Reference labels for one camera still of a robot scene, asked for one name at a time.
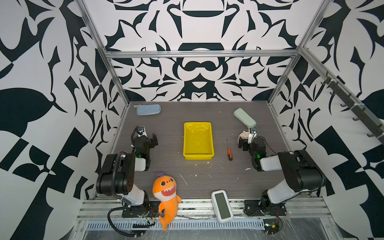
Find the yellow plastic bin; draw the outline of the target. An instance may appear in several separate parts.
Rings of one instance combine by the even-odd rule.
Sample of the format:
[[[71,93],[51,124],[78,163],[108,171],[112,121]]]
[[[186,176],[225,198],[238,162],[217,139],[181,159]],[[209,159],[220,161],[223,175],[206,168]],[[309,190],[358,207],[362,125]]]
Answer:
[[[214,155],[212,124],[209,122],[184,123],[184,158],[187,161],[210,161]]]

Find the orange handled screwdriver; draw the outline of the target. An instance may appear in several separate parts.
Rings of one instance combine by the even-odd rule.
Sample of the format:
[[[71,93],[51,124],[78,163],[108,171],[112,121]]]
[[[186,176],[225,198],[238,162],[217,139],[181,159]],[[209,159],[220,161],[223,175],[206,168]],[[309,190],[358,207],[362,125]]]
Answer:
[[[229,141],[228,141],[228,139],[226,139],[226,143],[227,143],[227,156],[228,156],[228,160],[229,160],[229,161],[232,161],[232,160],[233,160],[233,155],[232,155],[231,148],[230,148],[230,146],[229,146]]]

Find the blue glasses case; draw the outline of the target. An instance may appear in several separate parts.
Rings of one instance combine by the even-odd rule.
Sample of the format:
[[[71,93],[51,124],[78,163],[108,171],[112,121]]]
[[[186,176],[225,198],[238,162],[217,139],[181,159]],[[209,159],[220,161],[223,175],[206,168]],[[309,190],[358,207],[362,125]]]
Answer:
[[[136,107],[136,112],[138,116],[150,116],[159,114],[161,109],[159,104],[139,105]]]

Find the pink round clock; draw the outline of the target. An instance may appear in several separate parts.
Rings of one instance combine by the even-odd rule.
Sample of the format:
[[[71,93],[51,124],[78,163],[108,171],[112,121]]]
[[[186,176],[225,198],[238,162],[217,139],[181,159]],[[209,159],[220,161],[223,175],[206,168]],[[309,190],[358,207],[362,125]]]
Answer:
[[[243,131],[242,133],[240,133],[240,135],[238,137],[238,144],[241,144],[244,142],[246,144],[248,144],[249,143],[249,135],[250,135],[250,133],[246,132],[246,131]]]

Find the aluminium frame rail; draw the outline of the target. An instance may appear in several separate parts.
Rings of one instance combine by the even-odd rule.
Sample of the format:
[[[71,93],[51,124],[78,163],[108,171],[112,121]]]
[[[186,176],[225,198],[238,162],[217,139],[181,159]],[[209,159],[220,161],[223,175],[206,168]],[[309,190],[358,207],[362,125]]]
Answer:
[[[126,58],[213,58],[213,57],[294,57],[296,50],[224,50],[224,51],[105,51],[108,59]]]

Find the black wall hook rack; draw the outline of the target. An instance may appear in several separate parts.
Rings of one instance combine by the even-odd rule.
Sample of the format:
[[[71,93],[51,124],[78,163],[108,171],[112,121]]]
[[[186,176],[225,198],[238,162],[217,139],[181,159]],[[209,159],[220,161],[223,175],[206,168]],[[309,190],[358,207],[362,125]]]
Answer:
[[[381,121],[358,97],[349,90],[345,84],[334,78],[330,72],[326,71],[326,79],[322,82],[323,86],[331,89],[331,96],[337,96],[341,101],[341,108],[352,111],[355,122],[362,124],[370,131],[368,138],[376,138],[382,145],[384,144],[384,123]]]

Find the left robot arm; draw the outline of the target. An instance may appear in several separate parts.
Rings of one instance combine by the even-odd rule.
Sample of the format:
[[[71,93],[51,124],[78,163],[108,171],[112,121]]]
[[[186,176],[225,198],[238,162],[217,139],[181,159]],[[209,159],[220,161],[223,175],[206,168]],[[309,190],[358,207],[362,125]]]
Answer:
[[[132,151],[107,155],[96,182],[98,194],[122,201],[125,207],[138,211],[149,209],[148,194],[135,183],[136,172],[146,172],[151,165],[150,151],[158,145],[156,134],[148,137],[144,126],[131,134]]]

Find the white digital timer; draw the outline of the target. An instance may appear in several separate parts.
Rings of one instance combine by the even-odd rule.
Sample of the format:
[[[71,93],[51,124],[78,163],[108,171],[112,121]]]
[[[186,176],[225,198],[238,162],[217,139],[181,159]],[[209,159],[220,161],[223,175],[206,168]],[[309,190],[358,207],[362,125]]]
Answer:
[[[224,190],[214,191],[211,194],[212,204],[220,224],[231,222],[234,219],[230,201]]]

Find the orange shark plush toy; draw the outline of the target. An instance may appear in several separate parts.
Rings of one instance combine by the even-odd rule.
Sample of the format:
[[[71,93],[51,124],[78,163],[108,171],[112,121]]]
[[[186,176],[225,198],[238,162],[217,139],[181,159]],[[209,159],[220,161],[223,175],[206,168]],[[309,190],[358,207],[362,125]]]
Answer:
[[[168,225],[178,213],[179,203],[182,202],[180,196],[177,195],[176,180],[159,173],[153,185],[153,195],[160,201],[158,207],[159,221],[166,232]]]

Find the green glasses case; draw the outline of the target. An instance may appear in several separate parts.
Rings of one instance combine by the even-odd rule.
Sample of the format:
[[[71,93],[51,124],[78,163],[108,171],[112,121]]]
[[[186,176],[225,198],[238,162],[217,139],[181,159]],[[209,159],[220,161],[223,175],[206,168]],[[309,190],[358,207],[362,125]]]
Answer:
[[[234,116],[242,122],[248,129],[255,128],[257,122],[247,114],[242,108],[238,108],[234,111]]]

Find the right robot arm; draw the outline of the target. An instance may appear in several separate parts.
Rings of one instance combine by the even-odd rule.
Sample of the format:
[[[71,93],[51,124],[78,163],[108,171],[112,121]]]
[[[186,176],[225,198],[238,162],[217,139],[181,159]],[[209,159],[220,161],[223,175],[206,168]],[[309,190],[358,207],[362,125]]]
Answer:
[[[312,193],[326,185],[327,178],[305,150],[279,152],[267,156],[267,141],[257,136],[256,129],[242,132],[238,147],[251,156],[253,168],[258,172],[283,171],[284,179],[265,190],[258,201],[246,200],[247,216],[266,216],[282,213],[285,203],[301,193]]]

